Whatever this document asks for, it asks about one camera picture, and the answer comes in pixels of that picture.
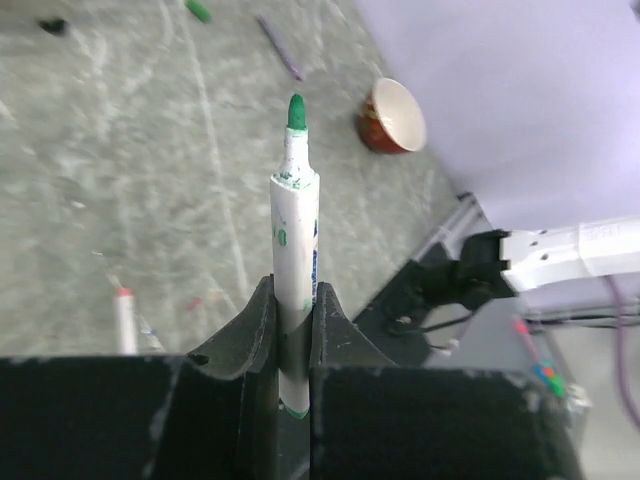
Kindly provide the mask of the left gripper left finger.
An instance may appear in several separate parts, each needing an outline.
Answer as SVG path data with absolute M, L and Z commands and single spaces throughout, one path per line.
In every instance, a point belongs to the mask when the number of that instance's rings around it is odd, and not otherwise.
M 190 354 L 205 383 L 197 387 L 196 446 L 232 479 L 275 479 L 278 372 L 273 279 L 258 283 L 245 308 Z

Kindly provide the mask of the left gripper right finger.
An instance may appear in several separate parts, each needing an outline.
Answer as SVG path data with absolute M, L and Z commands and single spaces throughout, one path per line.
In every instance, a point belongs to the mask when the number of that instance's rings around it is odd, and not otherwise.
M 400 370 L 344 314 L 321 283 L 313 313 L 310 477 L 396 479 Z

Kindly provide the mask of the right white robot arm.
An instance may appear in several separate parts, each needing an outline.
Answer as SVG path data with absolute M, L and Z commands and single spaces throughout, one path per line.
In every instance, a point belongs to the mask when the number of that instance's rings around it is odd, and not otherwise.
M 485 304 L 570 280 L 639 272 L 639 219 L 582 223 L 544 230 L 492 230 L 474 234 L 457 259 L 411 264 L 385 299 L 386 330 L 394 336 L 425 333 L 420 317 L 441 305 L 473 313 Z

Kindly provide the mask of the green marker cap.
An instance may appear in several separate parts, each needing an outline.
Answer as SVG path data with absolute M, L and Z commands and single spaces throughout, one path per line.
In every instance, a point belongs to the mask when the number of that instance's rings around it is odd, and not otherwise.
M 199 0 L 186 0 L 185 6 L 189 12 L 202 23 L 211 21 L 211 13 Z

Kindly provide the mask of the green white marker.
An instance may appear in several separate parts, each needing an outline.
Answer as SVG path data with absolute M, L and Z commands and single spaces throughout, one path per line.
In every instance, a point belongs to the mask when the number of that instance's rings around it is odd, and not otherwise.
M 301 95 L 289 102 L 283 160 L 270 178 L 273 283 L 277 301 L 279 395 L 302 419 L 310 408 L 312 310 L 317 300 L 320 176 L 309 162 Z

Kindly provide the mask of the red white marker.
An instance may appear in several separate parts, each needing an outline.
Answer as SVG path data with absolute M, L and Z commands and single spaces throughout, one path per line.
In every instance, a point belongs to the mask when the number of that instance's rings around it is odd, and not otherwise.
M 120 354 L 137 355 L 140 352 L 140 338 L 146 340 L 153 352 L 165 351 L 156 332 L 137 313 L 135 296 L 131 289 L 117 288 L 114 296 L 114 318 Z

